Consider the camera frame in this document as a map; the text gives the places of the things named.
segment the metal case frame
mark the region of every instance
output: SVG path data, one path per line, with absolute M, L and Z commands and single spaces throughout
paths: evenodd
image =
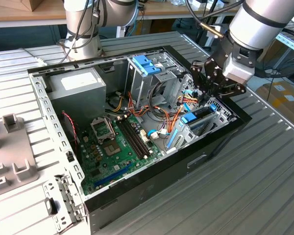
M 171 46 L 132 51 L 124 55 L 118 55 L 117 58 L 125 59 L 134 53 L 148 54 L 149 52 L 152 53 L 157 50 L 168 53 L 170 56 L 176 59 L 180 65 L 186 68 L 188 70 L 187 72 L 189 72 L 191 64 Z M 99 59 L 87 59 L 78 62 L 68 62 L 61 65 L 30 69 L 28 70 L 28 73 L 30 74 L 32 81 L 35 81 L 38 79 L 38 77 L 42 77 L 44 75 L 62 73 L 64 72 L 63 70 L 68 71 L 77 68 L 86 68 L 92 66 L 92 64 L 112 61 L 115 58 L 116 56 L 109 56 Z M 40 86 L 41 84 L 35 84 L 35 82 L 33 82 L 34 88 L 38 91 L 38 94 L 41 94 L 38 99 L 47 97 L 45 90 L 39 88 L 38 85 Z M 230 139 L 236 133 L 242 130 L 251 120 L 251 117 L 231 99 L 219 99 L 219 102 L 221 102 L 228 110 L 231 110 L 233 113 L 235 113 L 237 117 L 235 121 L 229 123 L 223 128 L 216 130 L 213 133 L 209 133 L 200 139 L 200 141 L 191 142 L 189 146 L 180 149 L 179 151 L 174 151 L 170 154 L 167 154 L 166 158 L 163 158 L 161 161 L 157 162 L 157 164 L 153 164 L 148 168 L 144 168 L 135 175 L 129 175 L 126 180 L 111 185 L 110 188 L 106 191 L 102 191 L 93 197 L 83 198 L 84 206 L 88 213 L 87 219 L 91 234 L 98 231 L 100 228 L 105 227 L 113 220 L 151 198 L 161 190 L 176 182 L 178 179 L 181 179 L 189 174 L 205 161 L 217 155 L 230 141 Z M 51 104 L 47 103 L 46 105 L 52 113 L 53 108 Z M 51 127 L 54 129 L 56 126 L 55 124 L 57 124 L 56 120 L 51 118 L 50 123 L 54 125 Z M 60 124 L 55 129 L 55 131 L 64 133 Z M 62 135 L 58 139 L 58 144 L 61 146 L 61 151 L 63 153 L 67 152 L 69 148 L 66 145 L 67 139 L 65 135 Z M 64 161 L 66 164 L 68 163 L 67 158 L 64 158 Z M 82 180 L 84 178 L 84 174 L 81 169 L 77 167 L 78 164 L 74 163 L 78 163 L 75 157 L 74 160 L 70 162 L 68 170 L 74 179 Z

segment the wooden shelf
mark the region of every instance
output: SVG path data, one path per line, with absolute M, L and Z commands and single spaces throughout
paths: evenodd
M 203 9 L 195 11 L 201 14 Z M 145 16 L 161 16 L 189 14 L 186 6 L 174 6 L 170 2 L 152 2 L 145 3 Z M 17 9 L 0 6 L 0 22 L 4 21 L 34 21 L 34 20 L 64 20 L 65 10 L 62 0 L 44 0 L 34 12 L 21 11 Z

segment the slotted metal worktable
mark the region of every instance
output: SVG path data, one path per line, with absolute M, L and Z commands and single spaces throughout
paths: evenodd
M 190 62 L 207 55 L 177 32 L 102 41 L 108 55 L 171 45 Z M 55 64 L 58 46 L 30 49 Z M 1 234 L 56 233 L 44 208 L 42 183 L 63 173 L 26 69 L 37 63 L 21 50 L 0 52 L 0 117 L 26 122 L 40 178 L 0 196 Z M 251 91 L 233 98 L 252 121 L 225 149 L 188 177 L 99 231 L 98 235 L 294 234 L 294 127 Z M 86 234 L 86 223 L 65 235 Z

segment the red wire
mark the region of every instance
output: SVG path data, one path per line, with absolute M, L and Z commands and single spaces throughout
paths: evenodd
M 76 130 L 75 130 L 75 126 L 74 126 L 74 123 L 73 123 L 73 120 L 72 120 L 72 118 L 69 116 L 69 115 L 67 115 L 64 111 L 62 111 L 62 114 L 64 115 L 64 116 L 66 116 L 68 119 L 69 119 L 69 121 L 70 121 L 70 123 L 71 123 L 71 125 L 72 125 L 72 128 L 73 128 L 73 133 L 74 133 L 74 142 L 75 142 L 75 146 L 77 147 L 77 135 L 76 135 Z

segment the wire bundle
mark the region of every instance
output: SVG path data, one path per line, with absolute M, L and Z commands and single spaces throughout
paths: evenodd
M 74 122 L 73 122 L 72 118 L 68 114 L 66 114 L 64 111 L 62 111 L 62 114 L 68 118 L 68 120 L 70 121 L 70 123 L 72 125 L 73 134 L 74 134 L 74 142 L 75 142 L 75 150 L 76 150 L 77 149 L 77 134 L 76 134 Z
M 134 115 L 136 117 L 141 117 L 149 110 L 148 105 L 145 105 L 145 106 L 141 107 L 141 109 L 139 111 L 135 111 L 131 92 L 128 92 L 127 94 L 128 94 L 128 99 L 129 99 L 127 107 L 128 107 L 128 111 L 132 115 Z
M 119 105 L 117 106 L 117 108 L 116 108 L 116 109 L 112 110 L 113 112 L 117 112 L 117 111 L 119 111 L 119 110 L 120 110 L 120 108 L 121 108 L 121 105 L 122 105 L 122 100 L 123 100 L 123 97 L 122 97 L 122 96 L 120 96 Z
M 177 99 L 180 103 L 198 103 L 198 100 L 196 98 L 192 98 L 189 95 L 180 95 Z

